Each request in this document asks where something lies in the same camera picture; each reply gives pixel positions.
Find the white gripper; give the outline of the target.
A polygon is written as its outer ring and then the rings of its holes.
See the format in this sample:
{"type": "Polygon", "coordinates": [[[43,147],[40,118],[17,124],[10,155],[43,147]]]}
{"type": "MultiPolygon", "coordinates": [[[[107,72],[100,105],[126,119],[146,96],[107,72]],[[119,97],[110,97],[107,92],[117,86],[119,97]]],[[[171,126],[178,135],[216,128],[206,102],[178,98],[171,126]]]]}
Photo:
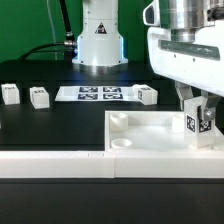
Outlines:
{"type": "Polygon", "coordinates": [[[197,29],[193,43],[172,41],[170,29],[150,27],[147,42],[153,71],[176,81],[180,109],[193,97],[193,86],[204,90],[200,118],[214,120],[224,97],[224,26],[197,29]]]}

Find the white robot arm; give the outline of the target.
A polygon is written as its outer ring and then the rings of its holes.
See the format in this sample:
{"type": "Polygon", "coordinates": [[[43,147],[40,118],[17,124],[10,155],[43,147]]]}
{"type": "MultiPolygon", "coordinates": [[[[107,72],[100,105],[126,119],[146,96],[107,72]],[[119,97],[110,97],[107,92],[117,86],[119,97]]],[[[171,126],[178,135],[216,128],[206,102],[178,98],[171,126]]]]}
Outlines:
{"type": "MultiPolygon", "coordinates": [[[[82,0],[83,31],[77,40],[80,68],[96,70],[125,64],[118,32],[118,0],[82,0]]],[[[215,118],[224,97],[224,0],[152,0],[143,11],[153,71],[176,81],[181,109],[202,91],[196,115],[215,118]]]]}

